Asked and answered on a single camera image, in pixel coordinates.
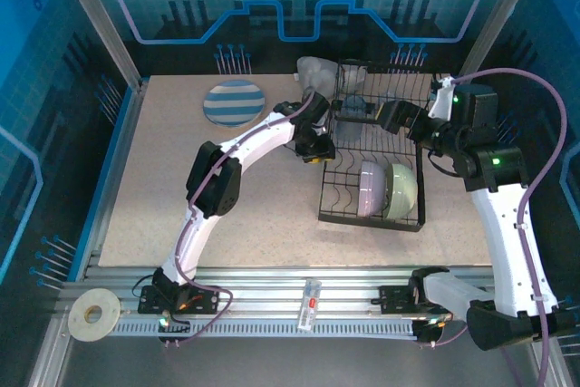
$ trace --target bowl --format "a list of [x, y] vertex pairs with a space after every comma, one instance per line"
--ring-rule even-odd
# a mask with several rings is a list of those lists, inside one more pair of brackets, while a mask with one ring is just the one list
[[400, 163], [390, 163], [387, 167], [387, 207], [382, 217], [387, 219], [404, 218], [411, 213], [417, 202], [417, 179], [412, 169]]
[[376, 162], [364, 160], [359, 184], [359, 208], [356, 215], [370, 217], [381, 213], [385, 202], [384, 169]]

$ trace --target green bowl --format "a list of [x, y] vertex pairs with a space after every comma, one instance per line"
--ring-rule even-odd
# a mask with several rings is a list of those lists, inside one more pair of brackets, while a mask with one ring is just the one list
[[404, 218], [411, 213], [417, 202], [417, 178], [412, 169], [400, 163], [390, 163], [387, 167], [387, 206], [382, 217]]

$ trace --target dish rack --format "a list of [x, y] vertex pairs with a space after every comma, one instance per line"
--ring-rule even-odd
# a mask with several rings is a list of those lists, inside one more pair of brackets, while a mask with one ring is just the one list
[[[347, 94], [343, 90], [355, 88], [348, 81], [356, 80], [357, 74], [346, 73], [352, 69], [366, 69], [366, 75], [362, 75], [364, 80], [358, 83], [356, 91]], [[390, 134], [377, 124], [375, 118], [381, 105], [392, 100], [407, 100], [427, 108], [433, 75], [421, 73], [418, 68], [407, 65], [346, 60], [339, 62], [336, 78], [335, 97], [328, 117], [328, 130], [336, 147], [336, 159], [324, 164], [318, 219], [336, 224], [419, 231], [425, 224], [422, 148], [406, 137], [405, 129], [396, 135]], [[341, 111], [344, 99], [353, 95], [357, 96], [358, 102], [361, 101], [360, 97], [364, 99], [363, 107], [355, 113], [348, 111], [345, 114]], [[339, 122], [361, 123], [360, 137], [341, 138], [337, 134]], [[418, 194], [409, 215], [399, 219], [384, 218], [382, 213], [370, 217], [357, 216], [364, 160], [374, 161], [384, 169], [389, 163], [400, 163], [412, 169], [417, 178]]]

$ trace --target glass panel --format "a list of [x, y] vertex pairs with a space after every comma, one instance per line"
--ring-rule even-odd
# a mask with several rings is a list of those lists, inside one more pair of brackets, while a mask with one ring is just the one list
[[0, 378], [26, 385], [126, 85], [77, 0], [0, 0], [0, 15]]
[[[530, 201], [546, 275], [563, 307], [580, 301], [580, 0], [520, 0], [483, 67], [536, 73], [562, 95], [568, 112], [565, 147]], [[556, 146], [560, 116], [541, 86], [516, 76], [491, 76], [500, 97], [503, 141], [523, 151], [531, 176]], [[571, 372], [580, 374], [578, 336], [561, 341]]]
[[216, 73], [218, 44], [230, 55], [243, 44], [254, 73], [290, 73], [302, 55], [394, 60], [402, 53], [407, 63], [429, 60], [450, 71], [495, 1], [103, 0], [144, 74]]

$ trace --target striped plate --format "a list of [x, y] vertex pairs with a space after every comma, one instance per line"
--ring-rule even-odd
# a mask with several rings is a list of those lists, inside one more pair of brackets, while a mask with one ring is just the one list
[[265, 102], [264, 94], [252, 82], [227, 81], [208, 93], [203, 112], [218, 126], [240, 127], [255, 120]]

